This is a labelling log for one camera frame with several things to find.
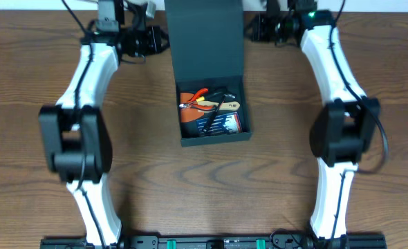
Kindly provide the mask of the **dark green gift box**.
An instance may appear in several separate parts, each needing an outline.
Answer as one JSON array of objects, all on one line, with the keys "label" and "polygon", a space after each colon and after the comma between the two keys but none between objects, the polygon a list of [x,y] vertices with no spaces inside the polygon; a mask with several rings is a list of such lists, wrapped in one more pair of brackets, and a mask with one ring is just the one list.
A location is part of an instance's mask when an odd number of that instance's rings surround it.
[{"label": "dark green gift box", "polygon": [[165,11],[176,93],[226,88],[240,104],[238,133],[204,136],[195,121],[182,123],[181,145],[248,140],[251,130],[243,83],[242,2],[166,0]]}]

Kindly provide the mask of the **black handled claw hammer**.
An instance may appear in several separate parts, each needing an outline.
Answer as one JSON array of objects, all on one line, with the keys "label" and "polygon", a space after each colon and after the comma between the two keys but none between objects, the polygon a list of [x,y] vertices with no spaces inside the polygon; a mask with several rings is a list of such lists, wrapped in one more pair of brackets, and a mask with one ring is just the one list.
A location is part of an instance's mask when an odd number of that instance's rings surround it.
[{"label": "black handled claw hammer", "polygon": [[220,102],[217,104],[217,106],[215,107],[215,110],[213,111],[213,113],[211,114],[211,116],[208,118],[207,122],[205,123],[204,127],[202,128],[202,132],[207,133],[213,122],[216,119],[216,116],[218,114],[218,112],[222,109],[224,111],[231,111],[233,110],[233,108],[236,107],[236,105],[233,105],[233,100],[236,98],[236,96],[234,94],[231,93],[224,93]]}]

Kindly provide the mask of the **red handled pliers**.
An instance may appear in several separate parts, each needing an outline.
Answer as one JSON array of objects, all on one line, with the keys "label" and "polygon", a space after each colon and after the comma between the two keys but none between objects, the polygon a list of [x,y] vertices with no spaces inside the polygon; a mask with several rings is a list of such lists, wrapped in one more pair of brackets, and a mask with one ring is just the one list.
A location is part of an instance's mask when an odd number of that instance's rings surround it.
[{"label": "red handled pliers", "polygon": [[208,92],[209,90],[207,88],[203,88],[195,93],[181,93],[179,108],[198,109],[199,111],[211,111],[214,108],[213,106],[203,106],[200,104],[200,102],[205,100],[205,94],[207,94]]}]

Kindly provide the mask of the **orange scraper wooden handle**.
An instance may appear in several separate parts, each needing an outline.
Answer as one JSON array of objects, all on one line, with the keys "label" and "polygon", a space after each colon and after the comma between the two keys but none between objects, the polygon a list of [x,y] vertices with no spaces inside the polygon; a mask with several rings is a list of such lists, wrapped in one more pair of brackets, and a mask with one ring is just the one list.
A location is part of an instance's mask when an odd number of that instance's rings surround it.
[{"label": "orange scraper wooden handle", "polygon": [[[180,109],[180,121],[191,122],[202,118],[206,114],[211,114],[216,110],[218,102],[203,100],[196,104],[191,104],[184,109]],[[241,105],[237,101],[225,101],[220,110],[221,111],[237,111]]]}]

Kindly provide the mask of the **black yellow screwdriver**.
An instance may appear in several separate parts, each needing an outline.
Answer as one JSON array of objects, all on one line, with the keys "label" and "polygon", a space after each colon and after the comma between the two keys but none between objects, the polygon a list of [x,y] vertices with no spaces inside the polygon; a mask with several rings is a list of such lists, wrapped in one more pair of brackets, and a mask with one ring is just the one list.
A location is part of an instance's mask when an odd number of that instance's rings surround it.
[{"label": "black yellow screwdriver", "polygon": [[201,102],[201,101],[205,101],[205,100],[208,101],[211,98],[215,98],[215,97],[218,97],[218,96],[224,95],[224,94],[225,94],[225,91],[214,91],[214,92],[207,93],[206,95],[202,95],[202,96],[198,97],[196,99],[196,101],[197,102]]}]

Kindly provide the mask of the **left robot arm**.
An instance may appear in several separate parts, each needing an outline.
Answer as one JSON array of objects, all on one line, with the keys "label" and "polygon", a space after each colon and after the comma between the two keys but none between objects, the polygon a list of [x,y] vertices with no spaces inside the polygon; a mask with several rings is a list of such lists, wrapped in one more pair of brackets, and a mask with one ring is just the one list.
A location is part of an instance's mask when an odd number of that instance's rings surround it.
[{"label": "left robot arm", "polygon": [[146,21],[153,1],[99,1],[98,17],[81,26],[80,60],[71,83],[54,105],[39,111],[44,155],[75,199],[86,227],[83,238],[42,239],[41,248],[129,248],[113,206],[108,183],[113,149],[102,116],[109,82],[131,57],[143,64],[169,48],[169,37]]}]

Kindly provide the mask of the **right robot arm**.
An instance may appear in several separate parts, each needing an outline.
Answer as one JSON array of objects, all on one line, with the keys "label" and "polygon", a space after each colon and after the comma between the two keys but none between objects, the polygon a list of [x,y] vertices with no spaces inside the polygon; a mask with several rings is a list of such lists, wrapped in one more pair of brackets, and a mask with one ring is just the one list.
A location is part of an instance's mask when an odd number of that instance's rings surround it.
[{"label": "right robot arm", "polygon": [[346,210],[359,162],[369,150],[375,130],[382,139],[382,161],[388,152],[387,135],[379,119],[380,103],[369,98],[355,79],[340,43],[340,16],[320,10],[316,1],[289,1],[288,12],[278,1],[267,1],[266,11],[246,27],[254,42],[284,44],[295,41],[316,79],[322,110],[309,133],[310,150],[317,159],[316,202],[310,218],[315,248],[345,248]]}]

